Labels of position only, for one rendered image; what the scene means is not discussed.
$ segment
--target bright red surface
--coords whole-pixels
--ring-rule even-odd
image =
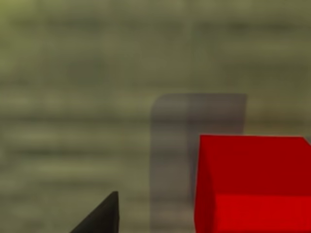
[[[302,137],[203,135],[197,233],[311,231],[311,146]]]

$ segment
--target black triangular object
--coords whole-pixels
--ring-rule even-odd
[[[70,233],[119,233],[119,194],[112,192]]]

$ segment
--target red box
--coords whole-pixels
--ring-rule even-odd
[[[303,137],[202,135],[197,233],[311,231],[311,146]]]

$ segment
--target cube front face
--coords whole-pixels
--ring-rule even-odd
[[[201,136],[197,233],[310,231],[310,155],[302,137]]]

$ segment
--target red block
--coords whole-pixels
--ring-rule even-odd
[[[197,233],[311,231],[311,146],[303,137],[202,135]]]

